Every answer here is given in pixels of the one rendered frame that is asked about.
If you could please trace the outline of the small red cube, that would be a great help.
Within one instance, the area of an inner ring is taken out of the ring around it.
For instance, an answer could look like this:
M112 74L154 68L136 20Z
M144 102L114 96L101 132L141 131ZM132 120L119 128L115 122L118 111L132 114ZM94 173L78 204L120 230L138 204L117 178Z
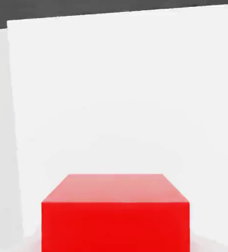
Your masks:
M41 203L41 252L190 252L190 204L162 174L70 174Z

